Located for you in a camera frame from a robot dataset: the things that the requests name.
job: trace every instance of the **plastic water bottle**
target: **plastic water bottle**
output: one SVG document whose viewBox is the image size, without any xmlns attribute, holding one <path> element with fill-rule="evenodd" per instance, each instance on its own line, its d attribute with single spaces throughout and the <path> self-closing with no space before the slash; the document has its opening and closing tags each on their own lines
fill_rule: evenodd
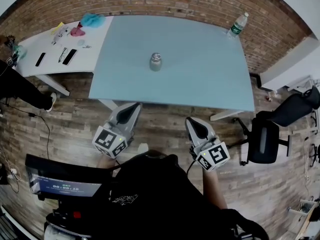
<svg viewBox="0 0 320 240">
<path fill-rule="evenodd" d="M 249 13 L 245 12 L 244 15 L 239 16 L 233 26 L 229 29 L 226 34 L 228 38 L 234 39 L 240 34 L 240 32 L 245 28 L 248 21 Z"/>
</svg>

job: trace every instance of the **monitor screen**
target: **monitor screen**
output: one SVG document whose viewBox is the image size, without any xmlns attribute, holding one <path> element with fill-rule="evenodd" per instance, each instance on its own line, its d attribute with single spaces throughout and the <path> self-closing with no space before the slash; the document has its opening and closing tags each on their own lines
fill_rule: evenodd
<svg viewBox="0 0 320 240">
<path fill-rule="evenodd" d="M 100 183 L 85 183 L 49 178 L 32 173 L 30 189 L 33 194 L 51 193 L 74 197 L 92 197 L 100 188 Z"/>
</svg>

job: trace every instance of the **light blue table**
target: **light blue table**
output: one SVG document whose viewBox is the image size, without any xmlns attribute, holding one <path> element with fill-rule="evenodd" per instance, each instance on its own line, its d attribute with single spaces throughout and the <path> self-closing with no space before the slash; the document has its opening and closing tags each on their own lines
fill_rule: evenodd
<svg viewBox="0 0 320 240">
<path fill-rule="evenodd" d="M 149 68 L 152 53 L 162 67 Z M 163 16 L 115 16 L 94 69 L 89 98 L 227 109 L 217 120 L 254 111 L 239 38 L 226 29 Z"/>
</svg>

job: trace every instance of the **wooden floor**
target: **wooden floor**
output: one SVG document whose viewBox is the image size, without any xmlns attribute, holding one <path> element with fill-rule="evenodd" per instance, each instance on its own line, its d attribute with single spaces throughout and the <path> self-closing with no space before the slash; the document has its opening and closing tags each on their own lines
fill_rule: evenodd
<svg viewBox="0 0 320 240">
<path fill-rule="evenodd" d="M 32 108 L 19 99 L 11 99 L 10 105 L 40 114 L 45 118 L 51 130 L 49 141 L 51 160 L 95 167 L 100 154 L 92 146 L 91 141 L 98 125 L 102 125 L 108 118 L 110 110 L 99 101 L 88 99 L 92 74 L 73 73 L 53 77 L 70 91 L 70 96 L 59 98 L 52 112 L 47 113 Z M 48 87 L 42 82 L 34 78 L 30 80 L 39 90 L 48 91 Z M 269 102 L 265 99 L 267 93 L 257 89 L 254 79 L 252 86 L 256 112 L 275 109 L 290 95 L 287 91 L 282 91 L 277 97 L 272 98 L 272 102 Z M 27 181 L 24 168 L 25 156 L 29 153 L 47 157 L 48 129 L 40 118 L 28 117 L 22 112 L 3 105 L 2 108 L 4 118 L 0 119 L 0 144 L 7 159 L 18 166 L 23 180 Z M 218 109 L 210 108 L 143 104 L 142 113 L 134 131 L 135 140 L 119 161 L 122 162 L 134 156 L 140 143 L 148 143 L 151 149 L 165 154 L 176 154 L 180 166 L 186 170 L 192 158 L 188 152 L 190 143 L 186 134 L 185 118 L 193 116 L 209 121 L 209 117 L 217 112 L 219 112 Z M 244 112 L 239 116 L 245 124 L 249 125 L 254 118 L 254 113 Z M 289 130 L 303 129 L 310 123 L 306 117 L 302 118 L 289 128 L 281 128 L 280 135 L 286 139 Z M 231 144 L 243 137 L 240 126 L 231 123 L 231 118 L 212 122 L 211 125 L 226 144 Z M 308 135 L 295 135 L 293 155 L 286 157 L 285 150 L 281 149 L 274 164 L 250 163 L 241 167 L 239 159 L 245 154 L 241 154 L 239 148 L 234 148 L 230 150 L 231 160 L 218 169 L 229 208 L 237 209 L 246 218 L 258 222 L 267 230 L 271 239 L 278 239 L 286 232 L 290 222 L 288 206 L 296 208 L 299 199 L 309 199 L 312 195 L 317 198 L 320 194 L 318 163 L 315 167 L 309 168 L 310 161 L 307 160 L 309 150 L 311 151 L 310 143 L 320 144 L 320 139 L 312 136 L 304 141 Z M 1 154 L 1 161 L 5 163 L 3 154 Z M 189 178 L 201 191 L 203 186 L 200 166 L 192 167 Z M 17 184 L 13 180 L 10 182 L 16 189 Z M 42 239 L 45 217 L 57 207 L 57 202 L 39 201 L 36 195 L 31 194 L 28 184 L 22 181 L 19 182 L 19 188 L 19 193 L 15 194 L 10 186 L 1 186 L 0 201 L 13 217 Z"/>
</svg>

